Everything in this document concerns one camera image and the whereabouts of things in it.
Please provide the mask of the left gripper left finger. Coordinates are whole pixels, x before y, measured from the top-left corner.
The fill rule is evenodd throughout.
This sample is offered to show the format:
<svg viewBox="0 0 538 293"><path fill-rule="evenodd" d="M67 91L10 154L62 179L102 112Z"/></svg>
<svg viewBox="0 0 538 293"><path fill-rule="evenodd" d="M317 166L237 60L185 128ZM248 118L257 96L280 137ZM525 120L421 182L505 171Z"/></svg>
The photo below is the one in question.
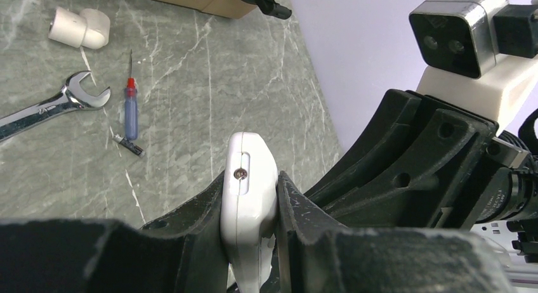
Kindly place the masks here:
<svg viewBox="0 0 538 293"><path fill-rule="evenodd" d="M225 292L223 175L134 228L118 219L1 220L2 292Z"/></svg>

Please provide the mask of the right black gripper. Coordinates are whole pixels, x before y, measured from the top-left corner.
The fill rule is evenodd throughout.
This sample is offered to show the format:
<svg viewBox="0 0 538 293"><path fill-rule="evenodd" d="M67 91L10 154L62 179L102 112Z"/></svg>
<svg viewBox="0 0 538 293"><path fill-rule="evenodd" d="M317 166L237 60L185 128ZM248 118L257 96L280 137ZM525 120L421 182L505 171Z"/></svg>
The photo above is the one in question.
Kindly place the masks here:
<svg viewBox="0 0 538 293"><path fill-rule="evenodd" d="M537 221L535 123L493 139L497 129L432 96L388 90L363 133L306 196L354 228Z"/></svg>

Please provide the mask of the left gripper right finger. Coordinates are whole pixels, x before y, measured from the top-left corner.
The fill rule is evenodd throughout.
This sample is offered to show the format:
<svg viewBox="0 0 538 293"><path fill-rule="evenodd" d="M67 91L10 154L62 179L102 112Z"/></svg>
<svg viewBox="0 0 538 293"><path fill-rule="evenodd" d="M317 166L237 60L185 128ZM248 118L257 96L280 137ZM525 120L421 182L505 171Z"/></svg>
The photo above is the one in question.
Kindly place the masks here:
<svg viewBox="0 0 538 293"><path fill-rule="evenodd" d="M422 228L348 228L277 183L281 292L514 292L478 235Z"/></svg>

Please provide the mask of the white AC remote control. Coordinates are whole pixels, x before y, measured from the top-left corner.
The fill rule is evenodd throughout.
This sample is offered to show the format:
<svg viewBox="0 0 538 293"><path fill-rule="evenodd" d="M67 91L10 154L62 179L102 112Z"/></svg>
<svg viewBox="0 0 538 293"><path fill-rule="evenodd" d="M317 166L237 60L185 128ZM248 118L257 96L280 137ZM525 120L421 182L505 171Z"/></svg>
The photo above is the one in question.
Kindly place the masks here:
<svg viewBox="0 0 538 293"><path fill-rule="evenodd" d="M220 235L240 292L259 292L276 244L278 170L257 133L234 133L228 144Z"/></svg>

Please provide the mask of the white pipe elbow fitting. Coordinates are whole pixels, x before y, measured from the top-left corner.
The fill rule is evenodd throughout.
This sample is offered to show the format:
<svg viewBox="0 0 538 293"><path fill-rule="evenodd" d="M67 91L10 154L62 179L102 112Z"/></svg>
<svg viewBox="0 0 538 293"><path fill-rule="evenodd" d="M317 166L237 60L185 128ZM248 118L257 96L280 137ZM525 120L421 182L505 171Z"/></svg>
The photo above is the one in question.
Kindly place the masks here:
<svg viewBox="0 0 538 293"><path fill-rule="evenodd" d="M85 8L78 14L56 7L49 24L48 38L71 46L100 49L109 42L110 18L103 12Z"/></svg>

